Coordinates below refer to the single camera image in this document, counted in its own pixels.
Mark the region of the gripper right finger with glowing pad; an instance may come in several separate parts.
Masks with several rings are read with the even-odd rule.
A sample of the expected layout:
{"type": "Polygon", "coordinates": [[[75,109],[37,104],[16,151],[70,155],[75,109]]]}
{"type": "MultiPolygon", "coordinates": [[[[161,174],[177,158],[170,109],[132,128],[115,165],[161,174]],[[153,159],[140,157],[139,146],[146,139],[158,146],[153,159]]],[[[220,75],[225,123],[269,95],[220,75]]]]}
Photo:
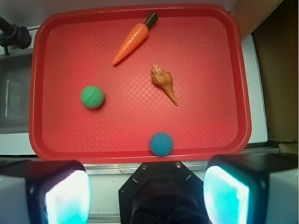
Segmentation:
{"type": "Polygon", "coordinates": [[[297,224],[298,156],[215,155],[207,165],[203,194],[213,224],[297,224]]]}

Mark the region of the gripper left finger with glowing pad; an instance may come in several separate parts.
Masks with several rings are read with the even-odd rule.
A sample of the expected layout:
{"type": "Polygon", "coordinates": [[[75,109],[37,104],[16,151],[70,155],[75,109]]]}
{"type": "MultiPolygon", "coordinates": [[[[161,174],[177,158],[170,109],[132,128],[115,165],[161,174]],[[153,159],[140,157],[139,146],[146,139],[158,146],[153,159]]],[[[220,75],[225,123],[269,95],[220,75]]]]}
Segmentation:
{"type": "Polygon", "coordinates": [[[0,162],[2,224],[86,224],[91,180],[79,161],[0,162]]]}

